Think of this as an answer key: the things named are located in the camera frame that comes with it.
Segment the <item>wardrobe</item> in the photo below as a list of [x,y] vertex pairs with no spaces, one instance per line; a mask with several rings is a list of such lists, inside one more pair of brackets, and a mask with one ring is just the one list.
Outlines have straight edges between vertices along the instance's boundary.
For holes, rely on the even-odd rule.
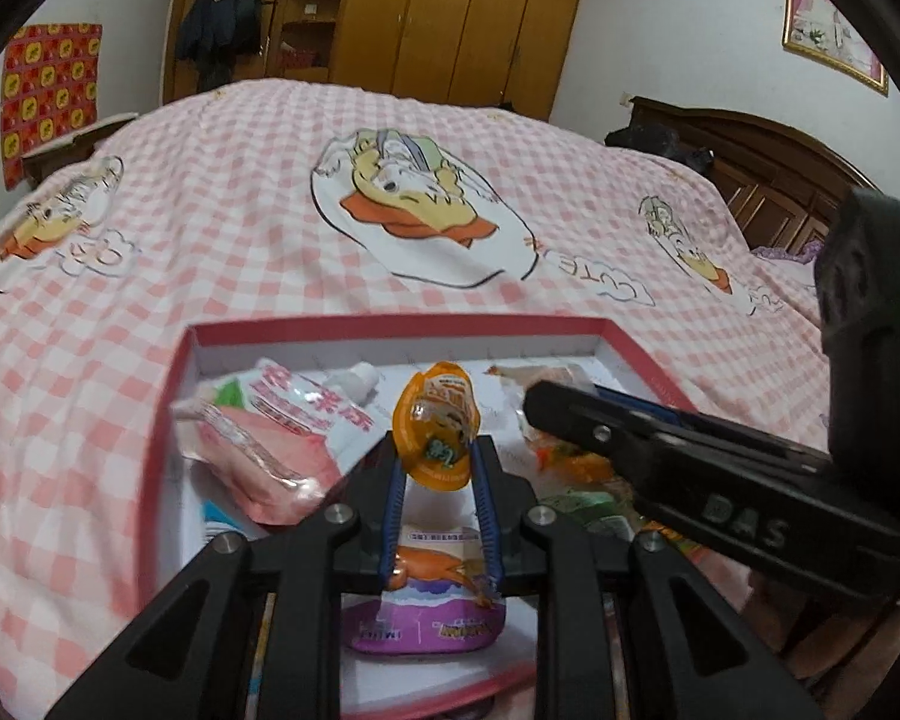
[[[168,47],[188,9],[175,0]],[[264,0],[259,56],[236,79],[278,76],[356,86],[425,103],[492,106],[548,119],[578,0]],[[287,67],[292,46],[317,55]],[[165,101],[192,94],[196,71],[168,50]]]

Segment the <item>framed picture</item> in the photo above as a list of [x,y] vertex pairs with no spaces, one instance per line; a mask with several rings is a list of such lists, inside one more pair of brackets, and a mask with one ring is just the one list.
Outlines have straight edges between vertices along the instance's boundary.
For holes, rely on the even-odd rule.
[[871,47],[830,0],[787,0],[783,47],[890,92],[890,79]]

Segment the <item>headboard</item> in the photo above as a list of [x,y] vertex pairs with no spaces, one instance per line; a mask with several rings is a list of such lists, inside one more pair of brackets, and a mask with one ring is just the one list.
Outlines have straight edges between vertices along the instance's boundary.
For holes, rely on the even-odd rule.
[[634,98],[632,124],[659,122],[693,148],[709,148],[707,177],[730,207],[751,248],[799,253],[822,241],[852,187],[874,182],[816,138],[759,116],[709,108],[678,108]]

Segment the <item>bedspread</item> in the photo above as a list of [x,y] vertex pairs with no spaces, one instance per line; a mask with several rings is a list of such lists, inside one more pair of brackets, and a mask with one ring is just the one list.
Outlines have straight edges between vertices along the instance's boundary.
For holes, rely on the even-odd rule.
[[506,112],[266,80],[130,124],[0,224],[7,708],[42,716],[141,602],[141,459],[188,325],[612,317],[699,409],[822,446],[813,301],[768,267],[690,170]]

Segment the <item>screw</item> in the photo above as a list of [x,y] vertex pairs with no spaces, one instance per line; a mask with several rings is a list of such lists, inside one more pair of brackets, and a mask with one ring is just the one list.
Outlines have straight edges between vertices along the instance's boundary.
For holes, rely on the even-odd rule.
[[351,517],[353,517],[353,509],[346,503],[335,503],[333,506],[328,506],[324,509],[323,516],[326,517],[327,522],[332,522],[334,525],[343,525],[344,522],[350,522]]
[[660,535],[660,531],[645,531],[637,540],[647,552],[659,552],[667,545],[667,539]]
[[685,440],[677,436],[671,436],[669,433],[657,433],[654,437],[664,443],[669,443],[671,446],[687,446]]
[[535,525],[553,525],[557,513],[549,506],[535,506],[527,512],[527,518]]
[[240,533],[235,531],[226,531],[226,533],[218,533],[213,537],[213,548],[221,555],[232,555],[240,549],[240,542],[244,539]]

